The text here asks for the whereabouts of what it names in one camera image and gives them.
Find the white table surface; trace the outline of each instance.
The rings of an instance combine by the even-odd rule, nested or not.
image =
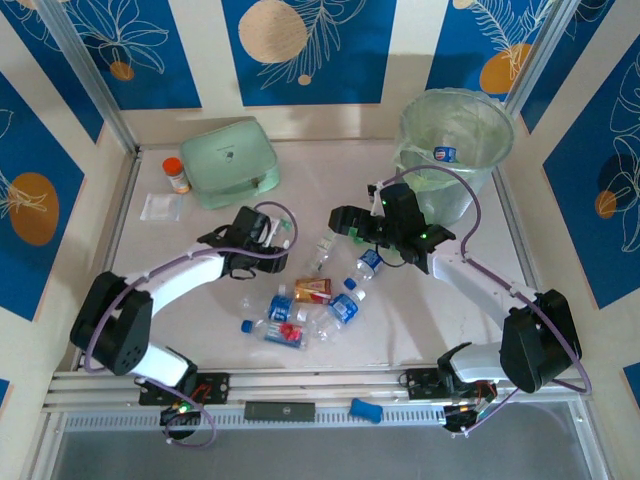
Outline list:
[[[300,225],[300,240],[284,272],[259,273],[251,281],[223,278],[204,285],[165,307],[154,318],[152,338],[181,352],[200,368],[359,368],[372,365],[434,363],[464,341],[487,343],[500,338],[493,322],[450,286],[417,268],[382,267],[367,286],[362,311],[333,342],[310,342],[305,351],[259,341],[240,332],[241,298],[250,289],[276,290],[302,271],[313,245],[326,228],[331,209],[341,205],[368,208],[367,184],[389,178],[394,147],[389,142],[275,143],[281,182],[243,204],[275,200],[287,205]],[[118,245],[113,271],[118,275],[149,270],[177,256],[214,228],[231,223],[240,204],[202,209],[195,197],[184,198],[179,222],[141,221],[148,193],[171,193],[161,168],[177,150],[146,150]],[[483,222],[470,250],[504,274],[523,282],[502,207],[493,182],[480,193]],[[474,221],[472,207],[451,230],[458,238]],[[336,287],[366,249],[339,237],[326,273]]]

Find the bottle label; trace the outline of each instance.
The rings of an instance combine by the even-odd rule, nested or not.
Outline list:
[[[282,295],[276,295],[271,300],[269,305],[269,311],[267,312],[269,318],[276,322],[286,322],[291,315],[291,309],[293,308],[293,299]]]
[[[324,236],[318,241],[318,250],[325,253],[328,252],[335,238],[336,234],[334,232],[325,233]]]
[[[373,270],[374,272],[378,271],[378,268],[382,263],[382,258],[380,258],[380,255],[378,255],[375,250],[371,249],[364,252],[360,257],[360,260],[369,265],[371,267],[371,270]]]
[[[277,322],[269,324],[264,339],[287,347],[300,348],[303,336],[302,327],[292,323]]]
[[[436,147],[433,157],[439,162],[453,163],[456,161],[456,149],[453,147]]]
[[[341,293],[336,298],[331,300],[329,308],[334,312],[342,323],[345,325],[351,321],[353,317],[358,313],[358,305],[351,300],[347,295]]]
[[[169,181],[171,182],[171,186],[176,193],[187,193],[191,186],[189,185],[189,180],[187,180],[187,175],[184,173],[184,170],[180,172],[178,175],[169,176]]]

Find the plastic bottle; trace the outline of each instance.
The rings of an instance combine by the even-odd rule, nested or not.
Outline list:
[[[280,285],[278,294],[272,297],[260,289],[248,293],[242,299],[242,310],[245,318],[267,318],[276,322],[304,322],[307,318],[307,308],[294,303],[285,285]]]
[[[322,238],[318,240],[316,244],[316,248],[311,255],[311,258],[307,262],[305,268],[305,276],[309,276],[311,278],[320,278],[320,273],[322,268],[329,260],[331,256],[331,250],[335,244],[336,234],[330,228],[327,228],[322,235]]]
[[[375,250],[367,250],[356,261],[356,266],[345,279],[344,286],[349,290],[362,287],[363,283],[373,278],[381,264],[382,258],[380,258],[380,255]]]
[[[245,320],[240,329],[266,342],[279,343],[301,350],[307,348],[307,330],[293,323]]]
[[[364,290],[355,288],[331,300],[327,309],[317,319],[312,320],[313,335],[320,340],[331,338],[358,314],[365,296]]]

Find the trash bin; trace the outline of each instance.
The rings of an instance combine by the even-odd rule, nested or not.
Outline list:
[[[394,162],[398,172],[417,165],[445,167],[478,193],[513,142],[513,120],[499,101],[466,89],[427,90],[402,112]],[[455,148],[455,161],[436,160],[437,147]],[[452,225],[472,201],[464,186],[444,172],[425,169],[403,179],[416,193],[427,223]]]

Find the ventilation grille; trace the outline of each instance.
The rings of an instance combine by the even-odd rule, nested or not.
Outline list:
[[[337,428],[337,427],[368,427],[368,426],[412,426],[412,425],[442,425],[445,423],[442,407],[406,406],[385,407],[382,423],[373,425],[371,422],[349,415],[348,408],[320,408],[316,412],[315,423],[307,422],[259,422],[244,419],[243,409],[225,409],[210,411],[216,427],[219,430],[259,429],[259,428]],[[195,420],[182,428],[198,426]],[[94,431],[149,431],[159,427],[158,412],[105,412],[105,413],[75,413],[67,418],[66,432],[94,432]],[[204,422],[202,428],[208,428]]]

